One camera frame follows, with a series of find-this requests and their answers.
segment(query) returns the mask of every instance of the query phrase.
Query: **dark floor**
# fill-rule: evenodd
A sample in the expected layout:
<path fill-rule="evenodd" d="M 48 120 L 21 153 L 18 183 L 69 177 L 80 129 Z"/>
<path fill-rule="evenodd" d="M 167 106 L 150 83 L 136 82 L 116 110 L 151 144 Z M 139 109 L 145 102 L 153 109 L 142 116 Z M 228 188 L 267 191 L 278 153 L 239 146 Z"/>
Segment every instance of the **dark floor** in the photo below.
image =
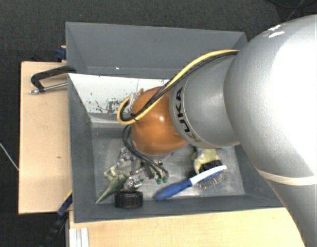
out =
<path fill-rule="evenodd" d="M 301 0 L 275 1 L 296 7 Z M 317 2 L 293 11 L 264 0 L 0 0 L 0 140 L 18 162 L 19 62 L 57 61 L 65 21 L 244 31 L 250 40 L 288 18 L 317 13 Z M 55 216 L 18 216 L 17 184 L 0 149 L 0 246 L 38 246 Z M 55 246 L 64 246 L 63 236 Z"/>

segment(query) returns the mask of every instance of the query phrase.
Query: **gray robot arm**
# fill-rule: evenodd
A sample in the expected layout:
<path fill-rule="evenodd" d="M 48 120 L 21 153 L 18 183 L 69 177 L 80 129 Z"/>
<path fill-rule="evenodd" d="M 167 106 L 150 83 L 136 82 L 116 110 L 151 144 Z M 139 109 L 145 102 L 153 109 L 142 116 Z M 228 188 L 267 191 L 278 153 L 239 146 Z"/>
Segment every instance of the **gray robot arm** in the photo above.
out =
<path fill-rule="evenodd" d="M 175 128 L 203 148 L 241 143 L 304 244 L 317 246 L 317 15 L 270 28 L 200 69 L 171 94 Z"/>

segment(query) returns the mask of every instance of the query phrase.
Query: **wooden table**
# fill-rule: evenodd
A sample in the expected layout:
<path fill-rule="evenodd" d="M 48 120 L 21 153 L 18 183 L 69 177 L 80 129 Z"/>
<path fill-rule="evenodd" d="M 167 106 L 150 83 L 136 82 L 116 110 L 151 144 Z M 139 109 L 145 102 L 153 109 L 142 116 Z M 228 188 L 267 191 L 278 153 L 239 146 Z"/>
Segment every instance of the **wooden table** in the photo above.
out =
<path fill-rule="evenodd" d="M 65 63 L 21 65 L 19 214 L 55 212 L 72 188 L 67 89 L 32 95 L 30 77 Z M 43 85 L 66 81 L 66 75 Z M 304 247 L 285 208 L 74 223 L 89 228 L 90 246 Z"/>

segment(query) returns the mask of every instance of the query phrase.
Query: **black lid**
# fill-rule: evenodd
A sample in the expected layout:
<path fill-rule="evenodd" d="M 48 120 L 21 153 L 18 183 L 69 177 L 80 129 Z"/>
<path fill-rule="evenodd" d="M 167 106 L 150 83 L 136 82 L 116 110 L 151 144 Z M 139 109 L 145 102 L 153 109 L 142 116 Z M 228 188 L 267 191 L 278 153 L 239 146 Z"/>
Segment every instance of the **black lid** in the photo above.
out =
<path fill-rule="evenodd" d="M 137 190 L 121 190 L 114 195 L 115 207 L 136 208 L 143 205 L 143 193 Z"/>

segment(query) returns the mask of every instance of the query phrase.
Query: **metal clamp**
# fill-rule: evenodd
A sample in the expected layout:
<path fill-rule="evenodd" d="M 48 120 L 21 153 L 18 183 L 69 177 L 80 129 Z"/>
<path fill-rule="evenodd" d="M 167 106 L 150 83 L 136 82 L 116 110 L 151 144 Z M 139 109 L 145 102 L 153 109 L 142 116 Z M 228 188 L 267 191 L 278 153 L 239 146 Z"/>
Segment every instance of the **metal clamp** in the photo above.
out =
<path fill-rule="evenodd" d="M 30 81 L 37 89 L 30 91 L 30 93 L 42 93 L 42 92 L 45 92 L 48 90 L 53 90 L 53 89 L 56 89 L 59 87 L 67 86 L 67 82 L 56 84 L 53 86 L 48 86 L 48 87 L 44 87 L 40 83 L 40 80 L 51 78 L 53 76 L 61 75 L 64 73 L 76 73 L 76 70 L 71 66 L 63 66 L 63 67 L 54 68 L 54 69 L 50 69 L 50 70 L 46 70 L 44 72 L 34 74 L 31 77 Z"/>

